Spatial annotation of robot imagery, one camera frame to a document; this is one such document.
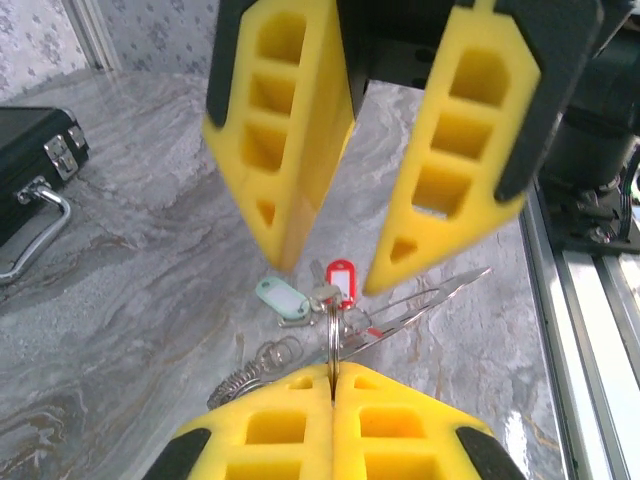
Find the gray marble surface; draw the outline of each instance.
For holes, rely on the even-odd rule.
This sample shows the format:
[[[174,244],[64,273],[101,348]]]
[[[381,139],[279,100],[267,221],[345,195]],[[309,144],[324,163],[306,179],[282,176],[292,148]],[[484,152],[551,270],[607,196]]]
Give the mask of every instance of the gray marble surface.
[[[139,478],[263,341],[322,335],[285,333],[253,294],[272,272],[202,142],[204,96],[201,78],[129,73],[75,75],[22,100],[72,108],[92,151],[64,191],[71,226],[0,289],[0,478]],[[364,280],[419,102],[371,86],[288,278],[301,290],[313,258],[350,258]],[[517,222],[360,305],[484,265],[490,276],[356,360],[486,421],[527,478],[563,478]]]

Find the briefcase handle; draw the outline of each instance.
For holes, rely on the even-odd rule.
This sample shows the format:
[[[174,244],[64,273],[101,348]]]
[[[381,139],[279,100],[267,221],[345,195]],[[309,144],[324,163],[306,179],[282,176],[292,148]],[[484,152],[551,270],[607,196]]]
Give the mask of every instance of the briefcase handle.
[[[32,200],[44,200],[57,206],[62,216],[45,228],[29,244],[18,257],[11,270],[6,273],[0,273],[0,285],[8,285],[20,278],[71,220],[71,205],[64,197],[54,192],[51,189],[51,185],[42,176],[38,176],[29,182],[26,187],[16,194],[16,197],[22,205],[26,205]]]

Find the plastic key label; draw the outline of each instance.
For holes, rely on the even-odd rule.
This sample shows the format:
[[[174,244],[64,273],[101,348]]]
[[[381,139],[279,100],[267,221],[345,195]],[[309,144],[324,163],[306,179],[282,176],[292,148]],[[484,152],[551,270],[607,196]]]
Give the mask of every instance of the plastic key label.
[[[256,294],[286,320],[298,320],[309,313],[307,297],[278,277],[263,278]]]
[[[342,303],[340,308],[353,307],[356,301],[356,267],[349,260],[339,259],[327,267],[327,282],[340,288]]]

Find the patterned wallpaper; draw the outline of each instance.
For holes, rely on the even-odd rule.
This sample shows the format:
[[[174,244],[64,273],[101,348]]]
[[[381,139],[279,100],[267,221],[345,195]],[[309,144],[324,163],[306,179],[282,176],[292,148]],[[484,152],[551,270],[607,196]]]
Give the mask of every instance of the patterned wallpaper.
[[[0,0],[0,101],[84,67],[61,0]]]
[[[125,70],[209,74],[218,0],[98,0]]]

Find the yellow foam gripper pad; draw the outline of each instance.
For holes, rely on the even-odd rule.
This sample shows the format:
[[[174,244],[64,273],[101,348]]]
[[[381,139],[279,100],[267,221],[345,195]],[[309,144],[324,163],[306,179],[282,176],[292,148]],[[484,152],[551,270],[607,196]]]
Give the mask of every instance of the yellow foam gripper pad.
[[[522,209],[494,191],[540,79],[514,20],[492,0],[455,6],[368,277],[378,294],[469,247]]]
[[[326,365],[217,408],[176,433],[211,432],[189,480],[478,480],[456,430],[479,420],[343,362],[335,404]]]
[[[335,0],[260,0],[241,18],[229,110],[204,138],[269,262],[291,270],[354,114]]]

